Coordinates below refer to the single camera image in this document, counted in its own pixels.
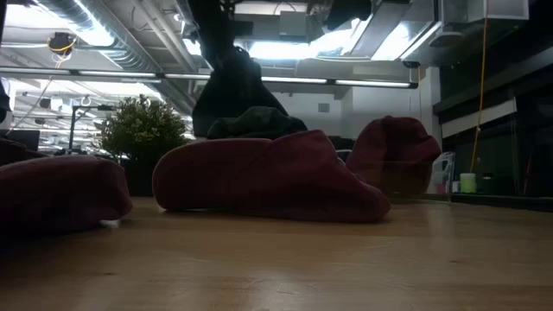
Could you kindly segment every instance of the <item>green plant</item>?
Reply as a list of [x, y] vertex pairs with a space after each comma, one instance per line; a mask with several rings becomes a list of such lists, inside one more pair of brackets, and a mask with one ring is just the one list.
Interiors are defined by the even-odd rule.
[[102, 148], [114, 156], [155, 164], [171, 149], [188, 142], [186, 125], [173, 108], [143, 95], [125, 98], [102, 126]]

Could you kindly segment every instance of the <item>potted plant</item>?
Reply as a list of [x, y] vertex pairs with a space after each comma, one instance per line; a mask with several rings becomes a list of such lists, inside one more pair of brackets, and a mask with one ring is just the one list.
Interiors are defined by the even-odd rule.
[[186, 129], [168, 103], [150, 101], [143, 95], [119, 102], [117, 110], [102, 125], [101, 144], [121, 160], [130, 195], [152, 195], [156, 164], [171, 149], [188, 142], [184, 138]]

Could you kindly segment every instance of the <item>table surface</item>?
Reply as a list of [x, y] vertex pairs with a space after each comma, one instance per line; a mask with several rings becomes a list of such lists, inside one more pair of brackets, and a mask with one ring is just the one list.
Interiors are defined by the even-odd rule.
[[0, 310], [553, 310], [553, 213], [394, 205], [376, 225], [162, 213], [0, 255]]

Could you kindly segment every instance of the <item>ceiling duct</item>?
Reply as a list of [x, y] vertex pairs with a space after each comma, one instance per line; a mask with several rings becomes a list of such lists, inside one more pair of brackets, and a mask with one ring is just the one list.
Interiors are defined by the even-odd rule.
[[[105, 57], [125, 71], [159, 72], [155, 63], [126, 27], [101, 1], [94, 0], [34, 0], [37, 5], [68, 22], [68, 27], [86, 43], [107, 46], [113, 51], [103, 51]], [[194, 101], [179, 90], [173, 82], [148, 84], [165, 97], [173, 99], [175, 108], [189, 113]]]

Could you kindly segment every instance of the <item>pipe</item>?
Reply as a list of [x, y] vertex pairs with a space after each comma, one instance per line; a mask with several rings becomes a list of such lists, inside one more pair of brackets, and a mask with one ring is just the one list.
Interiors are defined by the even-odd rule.
[[186, 71], [192, 71], [192, 67], [187, 63], [187, 60], [185, 60], [182, 54], [179, 54], [179, 52], [175, 50], [175, 46], [163, 34], [162, 30], [159, 28], [159, 26], [157, 26], [156, 22], [154, 22], [154, 20], [146, 11], [146, 9], [143, 7], [143, 5], [140, 3], [140, 1], [138, 0], [131, 0], [131, 1], [132, 1], [132, 4], [137, 9], [137, 11], [143, 15], [143, 17], [146, 19], [146, 22], [154, 30], [154, 32], [156, 32], [156, 35], [163, 42], [163, 45], [167, 47], [171, 55], [175, 57], [176, 61], [181, 65], [181, 67]]
[[191, 71], [196, 73], [198, 70], [194, 65], [194, 60], [192, 59], [192, 55], [190, 55], [187, 48], [184, 46], [184, 42], [175, 35], [175, 32], [173, 31], [171, 26], [167, 23], [167, 20], [165, 20], [165, 17], [162, 16], [162, 13], [157, 9], [157, 7], [152, 3], [151, 0], [143, 0], [143, 3], [145, 4], [146, 9], [148, 9], [148, 12], [160, 23], [160, 25], [162, 25], [162, 28], [165, 29], [165, 35], [167, 35], [169, 39], [175, 44], [176, 49], [178, 49], [179, 52], [181, 52], [181, 55], [191, 66], [190, 68]]
[[[148, 52], [140, 45], [129, 30], [97, 0], [34, 0], [35, 4], [47, 12], [58, 16], [69, 23], [69, 28], [78, 36], [97, 31], [98, 37], [109, 34], [113, 38], [109, 48], [121, 48], [121, 51], [102, 51], [109, 60], [125, 71], [159, 72], [161, 66], [157, 64]], [[185, 93], [181, 86], [172, 81], [163, 81], [161, 84], [148, 84], [162, 95], [173, 99], [172, 102], [178, 111], [189, 113], [195, 102]]]

